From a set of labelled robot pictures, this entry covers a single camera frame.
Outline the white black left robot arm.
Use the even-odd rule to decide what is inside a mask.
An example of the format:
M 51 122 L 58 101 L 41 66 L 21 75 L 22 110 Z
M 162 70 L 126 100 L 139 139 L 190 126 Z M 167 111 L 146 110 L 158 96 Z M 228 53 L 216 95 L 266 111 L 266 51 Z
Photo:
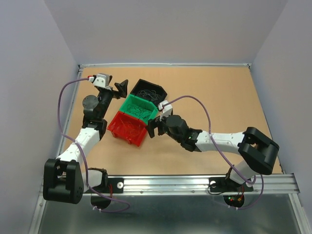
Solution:
M 48 201 L 77 204 L 86 191 L 104 192 L 112 190 L 105 169 L 90 168 L 86 157 L 92 148 L 101 141 L 107 121 L 104 116 L 112 99 L 126 98 L 128 80 L 110 86 L 111 75 L 97 74 L 86 78 L 98 90 L 98 94 L 88 95 L 82 101 L 82 127 L 76 138 L 66 134 L 70 146 L 54 159 L 48 159 L 44 165 L 43 197 Z

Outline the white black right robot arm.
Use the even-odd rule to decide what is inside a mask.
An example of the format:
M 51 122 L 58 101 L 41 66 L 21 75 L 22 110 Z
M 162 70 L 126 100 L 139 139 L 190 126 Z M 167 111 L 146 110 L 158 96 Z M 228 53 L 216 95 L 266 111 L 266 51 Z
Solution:
M 279 145 L 255 127 L 238 133 L 211 133 L 194 129 L 179 115 L 156 117 L 146 127 L 151 138 L 166 134 L 189 152 L 217 151 L 230 166 L 221 183 L 229 190 L 242 184 L 253 185 L 257 175 L 271 175 Z

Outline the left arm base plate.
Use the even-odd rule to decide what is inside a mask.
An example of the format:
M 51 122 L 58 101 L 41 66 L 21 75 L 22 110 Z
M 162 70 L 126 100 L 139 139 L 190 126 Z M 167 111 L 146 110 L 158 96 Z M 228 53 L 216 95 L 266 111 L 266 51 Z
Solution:
M 124 184 L 124 178 L 122 177 L 108 177 L 108 182 L 107 185 L 98 185 L 93 187 L 94 190 L 100 192 L 100 193 L 105 193 L 108 194 L 110 193 L 110 188 L 112 188 L 112 193 L 113 194 L 122 194 L 123 193 L 123 187 L 119 188 L 117 185 L 118 184 Z

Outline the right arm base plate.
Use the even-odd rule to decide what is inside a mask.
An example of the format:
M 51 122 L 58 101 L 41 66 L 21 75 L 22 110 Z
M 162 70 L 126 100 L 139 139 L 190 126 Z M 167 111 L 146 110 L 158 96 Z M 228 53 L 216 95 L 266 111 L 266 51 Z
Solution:
M 239 192 L 253 192 L 253 186 L 248 187 L 246 183 L 241 185 L 236 182 L 231 182 L 225 177 L 212 177 L 209 179 L 208 191 L 212 194 L 222 193 L 239 193 Z

